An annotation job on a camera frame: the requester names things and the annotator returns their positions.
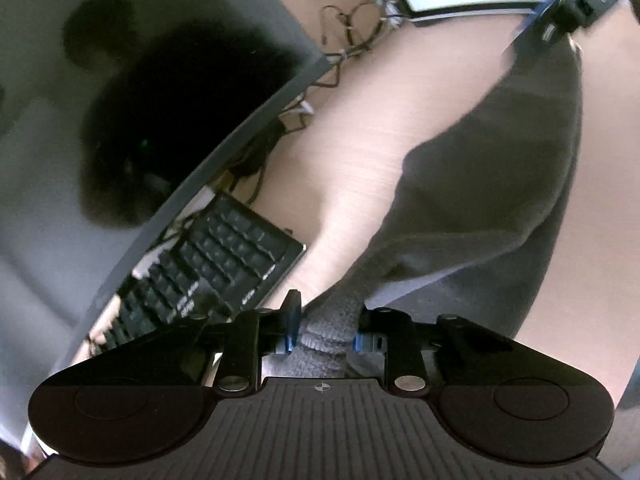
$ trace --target keyboard key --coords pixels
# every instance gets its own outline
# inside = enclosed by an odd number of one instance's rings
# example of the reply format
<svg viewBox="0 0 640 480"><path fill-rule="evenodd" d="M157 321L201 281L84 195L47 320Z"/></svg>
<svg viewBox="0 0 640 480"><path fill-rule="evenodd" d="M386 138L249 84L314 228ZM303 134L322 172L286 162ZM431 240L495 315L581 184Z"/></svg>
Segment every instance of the keyboard key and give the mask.
<svg viewBox="0 0 640 480"><path fill-rule="evenodd" d="M174 258L171 256L169 251L163 251L162 253L160 253L158 260L160 261L160 265L162 265L162 268L166 271L169 278L173 279L174 276L178 272L180 272L180 268L178 267L178 264L176 263Z"/></svg>
<svg viewBox="0 0 640 480"><path fill-rule="evenodd" d="M245 240L238 240L238 243L231 247L231 252L246 263L247 259L255 253L255 248Z"/></svg>
<svg viewBox="0 0 640 480"><path fill-rule="evenodd" d="M195 243L196 246L203 243L207 238L207 234L199 229L193 230L189 234L189 240Z"/></svg>
<svg viewBox="0 0 640 480"><path fill-rule="evenodd" d="M217 219L209 221L209 233L216 240L222 240L231 232L233 232L233 229L228 225L226 225L225 223Z"/></svg>
<svg viewBox="0 0 640 480"><path fill-rule="evenodd" d="M264 231L260 229L257 225L253 226L246 232L247 238L254 243L258 243L264 237Z"/></svg>
<svg viewBox="0 0 640 480"><path fill-rule="evenodd" d="M187 276L184 272L179 272L174 283L178 286L178 290L186 296L190 296L198 288L197 280Z"/></svg>
<svg viewBox="0 0 640 480"><path fill-rule="evenodd" d="M122 303L120 319L132 337L140 337L156 329L156 325L149 318L133 292L130 292Z"/></svg>
<svg viewBox="0 0 640 480"><path fill-rule="evenodd" d="M265 279L275 268L273 262L260 253L253 254L247 261L247 265L249 265L249 267L251 267L262 279Z"/></svg>
<svg viewBox="0 0 640 480"><path fill-rule="evenodd" d="M190 263L191 263L191 267L197 268L198 266L200 266L200 264L204 263L204 256L202 256L199 252L195 251L191 255Z"/></svg>
<svg viewBox="0 0 640 480"><path fill-rule="evenodd" d="M125 332L124 326L117 319L114 319L111 324L111 332L116 338L118 345L124 345L124 343L128 343L133 339L127 332Z"/></svg>
<svg viewBox="0 0 640 480"><path fill-rule="evenodd" d="M236 261L233 258L227 258L225 262L221 265L222 270L228 276L233 275L233 273L235 273L236 270L238 270L239 266L240 265L236 263Z"/></svg>
<svg viewBox="0 0 640 480"><path fill-rule="evenodd" d="M242 216L242 214L238 211L230 211L226 216L225 221L236 231L241 233L247 231L247 229L249 229L253 225L248 218Z"/></svg>
<svg viewBox="0 0 640 480"><path fill-rule="evenodd" d="M229 253L222 246L215 244L212 248L207 249L207 258L218 266L222 266L228 260Z"/></svg>
<svg viewBox="0 0 640 480"><path fill-rule="evenodd" d="M257 242L258 248L263 250L270 257L272 262L277 262L287 250L286 242L265 233Z"/></svg>
<svg viewBox="0 0 640 480"><path fill-rule="evenodd" d="M160 295L166 300L166 302L172 308L178 308L184 301L184 294L179 292L167 276L164 275L164 270L158 264L153 264L149 268L149 277L154 282L154 287L160 293Z"/></svg>
<svg viewBox="0 0 640 480"><path fill-rule="evenodd" d="M104 346L106 346L108 350L112 350L118 346L115 336L108 330L104 333Z"/></svg>
<svg viewBox="0 0 640 480"><path fill-rule="evenodd" d="M237 235L235 232L229 232L225 237L220 238L220 243L224 245L226 248L231 248L234 245L240 243L242 238Z"/></svg>
<svg viewBox="0 0 640 480"><path fill-rule="evenodd" d="M242 266L237 266L230 278L235 290L238 290L239 287L243 290L252 290L262 282L260 277Z"/></svg>
<svg viewBox="0 0 640 480"><path fill-rule="evenodd" d="M222 218L226 218L230 211L232 211L234 204L225 195L220 195L216 201L216 213Z"/></svg>
<svg viewBox="0 0 640 480"><path fill-rule="evenodd" d="M163 323L169 324L175 319L175 310L169 307L155 290L149 290L145 304L156 313L158 319Z"/></svg>
<svg viewBox="0 0 640 480"><path fill-rule="evenodd" d="M194 242L196 248L202 253L207 254L207 247L212 247L215 242L209 237L208 234L204 235L204 238Z"/></svg>
<svg viewBox="0 0 640 480"><path fill-rule="evenodd" d="M196 249L189 242L184 242L180 246L180 249L178 249L178 253L182 257L182 259L187 263L191 261L191 257L193 256L193 253L195 251Z"/></svg>
<svg viewBox="0 0 640 480"><path fill-rule="evenodd" d="M209 253L211 251L213 251L213 249L215 249L216 247L219 247L220 245L213 239L210 237L206 237L205 240L202 242L201 245L198 246L198 248L202 248L202 250L204 251L204 253L209 256Z"/></svg>
<svg viewBox="0 0 640 480"><path fill-rule="evenodd" d="M207 262L203 262L198 267L198 272L215 290L222 291L229 283L222 274Z"/></svg>
<svg viewBox="0 0 640 480"><path fill-rule="evenodd" d="M151 282L149 280L140 280L135 288L137 299L144 304L146 300L146 295L149 293L150 290L151 290Z"/></svg>

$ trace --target circular pad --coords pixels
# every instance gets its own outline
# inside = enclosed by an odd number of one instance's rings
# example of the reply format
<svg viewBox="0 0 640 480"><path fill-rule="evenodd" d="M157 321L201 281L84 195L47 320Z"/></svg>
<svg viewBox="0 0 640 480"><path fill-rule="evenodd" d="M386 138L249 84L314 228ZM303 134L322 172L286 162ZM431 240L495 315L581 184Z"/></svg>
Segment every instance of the circular pad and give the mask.
<svg viewBox="0 0 640 480"><path fill-rule="evenodd" d="M495 403L523 420L547 420L564 412L569 397L557 384L533 378L512 379L495 389Z"/></svg>
<svg viewBox="0 0 640 480"><path fill-rule="evenodd" d="M124 464L168 452L199 425L197 386L146 386L124 378L101 384L41 384L31 396L36 435L78 462Z"/></svg>

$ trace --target ribbed black surface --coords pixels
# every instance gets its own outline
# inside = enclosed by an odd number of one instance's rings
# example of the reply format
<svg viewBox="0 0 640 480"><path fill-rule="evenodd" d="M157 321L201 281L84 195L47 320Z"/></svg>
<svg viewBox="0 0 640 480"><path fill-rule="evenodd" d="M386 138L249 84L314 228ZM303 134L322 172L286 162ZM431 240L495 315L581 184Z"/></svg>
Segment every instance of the ribbed black surface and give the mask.
<svg viewBox="0 0 640 480"><path fill-rule="evenodd" d="M326 384L329 389L316 385ZM519 468L454 441L426 403L375 380L271 378L247 399L225 400L204 429L153 462L90 468L50 460L34 480L190 479L612 480L595 460Z"/></svg>

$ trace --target crosshair marking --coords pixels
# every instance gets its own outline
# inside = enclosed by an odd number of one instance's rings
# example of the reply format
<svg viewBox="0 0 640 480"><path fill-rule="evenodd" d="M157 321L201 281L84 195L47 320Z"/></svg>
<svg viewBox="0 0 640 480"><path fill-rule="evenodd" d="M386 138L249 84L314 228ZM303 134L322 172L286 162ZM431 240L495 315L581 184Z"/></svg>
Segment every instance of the crosshair marking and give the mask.
<svg viewBox="0 0 640 480"><path fill-rule="evenodd" d="M316 384L316 386L314 386L314 388L323 394L325 393L325 391L330 390L331 386L329 386L327 383L318 383Z"/></svg>

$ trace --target tangled wires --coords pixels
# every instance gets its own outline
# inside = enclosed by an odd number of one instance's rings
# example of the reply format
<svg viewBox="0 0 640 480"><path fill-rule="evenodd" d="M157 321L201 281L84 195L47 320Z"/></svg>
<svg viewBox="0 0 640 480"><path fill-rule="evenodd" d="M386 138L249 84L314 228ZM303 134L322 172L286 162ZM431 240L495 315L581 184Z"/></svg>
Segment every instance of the tangled wires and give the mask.
<svg viewBox="0 0 640 480"><path fill-rule="evenodd" d="M364 38L354 26L354 16L365 6L377 6L380 11L379 19L372 32ZM357 57L364 52L370 52L389 32L399 28L405 16L400 14L393 0L364 0L357 4L350 12L344 12L340 7L327 5L320 9L320 28L322 46L328 43L327 16L333 12L334 18L344 27L347 46L339 52L330 52L326 56L335 67L335 79L332 83L316 82L312 86L321 88L336 88L340 84L340 67L351 57Z"/></svg>

